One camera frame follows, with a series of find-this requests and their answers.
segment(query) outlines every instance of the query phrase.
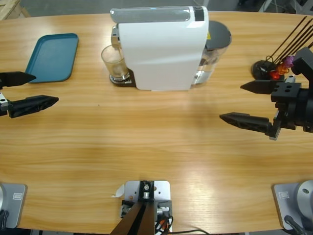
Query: black stick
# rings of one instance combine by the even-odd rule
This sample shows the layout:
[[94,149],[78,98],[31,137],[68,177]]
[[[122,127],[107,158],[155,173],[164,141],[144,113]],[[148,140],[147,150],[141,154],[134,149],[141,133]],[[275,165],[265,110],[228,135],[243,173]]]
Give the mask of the black stick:
[[299,46],[291,53],[291,55],[295,54],[312,36],[313,36],[313,33],[311,33],[311,34],[309,35],[309,37],[306,38],[306,39],[304,40],[304,42],[303,42],[301,45],[299,45]]
[[311,42],[311,44],[310,44],[310,45],[308,45],[308,48],[311,48],[311,46],[313,46],[313,42]]
[[287,55],[292,55],[291,51],[293,51],[293,50],[297,47],[298,42],[299,42],[300,40],[302,40],[304,37],[306,37],[307,32],[308,32],[311,28],[312,28],[312,25],[309,26],[309,27],[307,28],[307,30],[305,30],[304,33],[301,34],[300,37],[292,44],[292,46],[289,47],[288,50],[287,50],[282,56],[280,56],[279,58],[277,58],[277,60],[275,60],[274,63],[276,64],[276,63],[280,62],[280,61],[281,61],[282,59],[284,59]]
[[286,46],[286,48],[277,56],[277,58],[274,60],[274,63],[275,61],[277,61],[278,58],[280,58],[280,56],[287,50],[289,49],[289,46],[291,45],[291,43],[293,43],[296,38],[300,35],[300,33],[302,33],[302,31],[308,26],[308,24],[312,21],[312,19],[310,19],[305,25],[304,27],[297,33],[297,35],[293,38],[293,40]]
[[287,41],[287,39],[295,32],[295,30],[301,25],[301,23],[306,19],[307,16],[303,17],[303,19],[299,22],[299,24],[293,29],[293,31],[288,35],[288,37],[281,43],[281,45],[274,51],[271,57],[279,50],[279,48]]

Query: black cable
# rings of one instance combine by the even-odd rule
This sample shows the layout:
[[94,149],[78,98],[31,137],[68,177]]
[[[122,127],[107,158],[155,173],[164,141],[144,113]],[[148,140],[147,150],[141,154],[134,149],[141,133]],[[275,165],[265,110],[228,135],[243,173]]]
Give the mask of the black cable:
[[170,228],[171,228],[172,225],[173,225],[173,221],[174,221],[174,218],[173,218],[172,216],[163,216],[163,217],[161,217],[161,218],[156,222],[156,225],[155,225],[155,234],[157,234],[158,232],[161,232],[161,234],[169,232],[169,231],[170,231]]
[[298,235],[297,232],[293,229],[291,229],[291,230],[282,229],[282,231],[284,231],[285,233],[290,234],[290,235]]
[[268,55],[268,56],[265,58],[265,61],[268,61],[269,58],[271,58],[271,59],[272,59],[272,63],[274,63],[274,59],[273,59],[273,57],[272,57],[271,55]]
[[305,229],[298,225],[290,215],[286,215],[284,220],[298,235],[307,235]]
[[193,229],[193,230],[180,231],[180,232],[167,232],[167,233],[162,233],[162,235],[165,235],[165,234],[189,234],[189,233],[193,233],[193,232],[201,232],[201,233],[204,233],[206,235],[211,235],[202,229]]
[[0,211],[0,222],[4,219],[4,211]]

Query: floor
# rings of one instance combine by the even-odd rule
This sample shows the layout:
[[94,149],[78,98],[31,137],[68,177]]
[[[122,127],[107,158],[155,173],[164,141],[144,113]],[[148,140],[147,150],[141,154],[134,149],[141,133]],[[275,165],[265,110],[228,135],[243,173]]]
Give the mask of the floor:
[[[264,0],[247,0],[238,5],[239,0],[210,0],[208,9],[211,11],[258,11]],[[268,7],[268,12],[292,13],[287,5],[290,0],[276,0]],[[202,5],[203,0],[21,0],[31,16],[52,16],[69,14],[109,13],[111,8]]]

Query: black base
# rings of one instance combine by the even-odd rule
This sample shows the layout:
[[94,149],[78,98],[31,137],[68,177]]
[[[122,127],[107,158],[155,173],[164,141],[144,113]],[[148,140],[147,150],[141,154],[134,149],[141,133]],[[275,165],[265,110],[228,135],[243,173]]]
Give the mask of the black base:
[[110,81],[118,87],[136,87],[134,72],[130,69],[128,69],[128,72],[129,72],[129,78],[127,78],[126,80],[119,82],[119,81],[112,81],[110,78]]
[[[270,61],[260,60],[251,66],[251,74],[256,80],[271,80],[270,71],[275,70],[276,65]],[[280,75],[279,81],[285,79],[284,75]]]

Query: wood grain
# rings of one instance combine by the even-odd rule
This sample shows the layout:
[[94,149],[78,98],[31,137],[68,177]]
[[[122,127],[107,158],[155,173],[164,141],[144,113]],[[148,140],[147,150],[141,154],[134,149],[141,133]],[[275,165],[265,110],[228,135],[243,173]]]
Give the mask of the wood grain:
[[[211,12],[232,44],[211,79],[183,92],[112,85],[100,58],[109,15],[0,22],[0,71],[24,71],[46,34],[79,36],[72,76],[61,83],[5,88],[10,100],[58,96],[53,107],[0,118],[0,181],[28,185],[20,227],[109,233],[129,180],[168,180],[174,230],[210,233],[279,229],[271,186],[313,178],[313,136],[282,130],[278,141],[219,119],[232,111],[272,118],[268,95],[241,90],[250,66],[271,54],[302,16]],[[307,86],[304,78],[299,78]]]

